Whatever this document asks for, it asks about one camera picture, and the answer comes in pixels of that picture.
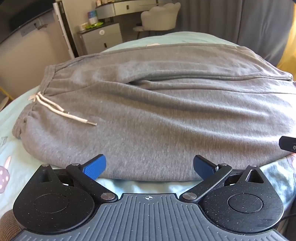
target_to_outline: white drawstring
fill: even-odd
[[[57,113],[58,115],[62,115],[62,116],[64,116],[64,117],[67,117],[67,118],[70,118],[70,119],[73,119],[73,120],[77,120],[77,121],[80,121],[80,122],[85,123],[85,124],[91,124],[91,125],[93,125],[93,126],[96,126],[96,123],[92,123],[92,122],[90,122],[90,121],[88,121],[88,120],[86,120],[86,119],[79,118],[79,117],[77,117],[77,116],[75,116],[75,115],[70,115],[68,112],[66,112],[66,111],[65,111],[62,107],[60,107],[58,104],[56,104],[56,103],[50,101],[49,99],[45,98],[44,96],[42,96],[42,94],[41,94],[40,92],[37,93],[37,95],[35,95],[35,98],[37,99],[37,101],[38,101],[41,105],[47,107],[47,108],[50,109],[52,112]],[[58,108],[59,110],[56,110],[55,108],[51,107],[49,104],[43,102],[40,98],[43,99],[43,100],[45,100],[45,101],[47,101],[48,103],[52,104],[53,106],[55,106],[55,107]]]

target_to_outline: light blue bedsheet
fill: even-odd
[[[208,34],[181,32],[123,43],[108,51],[155,43],[175,44],[183,42],[235,45]],[[10,180],[5,192],[0,194],[0,217],[6,211],[12,209],[16,197],[37,168],[42,164],[41,161],[33,158],[24,150],[20,140],[12,136],[12,127],[17,117],[23,108],[31,102],[28,98],[35,94],[37,89],[38,87],[23,94],[0,112],[0,166],[4,165],[8,156],[11,156],[11,162],[8,167]],[[289,162],[285,157],[261,168],[276,189],[286,209],[295,197],[294,170],[296,170],[296,158],[294,156],[289,156],[288,158]],[[99,178],[97,182],[115,192],[118,196],[121,196],[122,193],[176,193],[179,196],[181,193],[198,184],[200,180],[190,182],[140,182]]]

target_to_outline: screw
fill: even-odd
[[[186,192],[182,195],[182,197],[186,200],[193,200],[197,198],[196,194],[192,192]]]
[[[101,195],[101,198],[104,200],[112,200],[115,198],[115,195],[113,193],[110,192],[105,192]]]

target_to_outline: white upholstered chair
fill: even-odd
[[[143,31],[165,31],[176,27],[177,15],[180,10],[180,3],[168,3],[162,7],[156,6],[149,11],[141,13],[142,26],[134,27],[133,30],[138,32],[137,39],[140,37],[140,32]]]

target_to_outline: black tv screen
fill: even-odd
[[[0,43],[27,22],[53,9],[55,0],[0,0]]]

